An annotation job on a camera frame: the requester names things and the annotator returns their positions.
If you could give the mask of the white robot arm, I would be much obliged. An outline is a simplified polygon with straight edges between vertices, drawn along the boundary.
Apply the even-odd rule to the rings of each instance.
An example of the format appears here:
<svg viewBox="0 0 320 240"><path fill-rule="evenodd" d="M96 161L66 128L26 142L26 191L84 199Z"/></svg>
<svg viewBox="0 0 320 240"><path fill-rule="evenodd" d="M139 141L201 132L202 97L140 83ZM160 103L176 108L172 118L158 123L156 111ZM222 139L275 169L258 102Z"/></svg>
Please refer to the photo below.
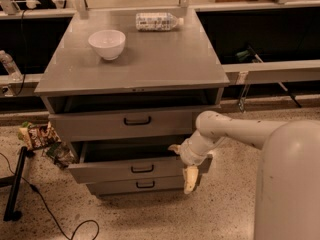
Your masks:
<svg viewBox="0 0 320 240"><path fill-rule="evenodd" d="M320 121L234 119L205 111L196 130L169 149L180 156L184 192L223 138L261 151L256 180L254 240L320 240Z"/></svg>

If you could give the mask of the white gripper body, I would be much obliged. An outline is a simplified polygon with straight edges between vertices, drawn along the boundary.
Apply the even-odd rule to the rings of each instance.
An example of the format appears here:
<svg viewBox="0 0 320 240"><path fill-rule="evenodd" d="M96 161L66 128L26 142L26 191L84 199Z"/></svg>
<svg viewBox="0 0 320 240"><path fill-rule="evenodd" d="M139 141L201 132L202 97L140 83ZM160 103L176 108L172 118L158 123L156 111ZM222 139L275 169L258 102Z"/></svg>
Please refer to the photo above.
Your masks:
<svg viewBox="0 0 320 240"><path fill-rule="evenodd" d="M201 142L186 139L180 146L180 157L187 166L198 166L206 159L207 148Z"/></svg>

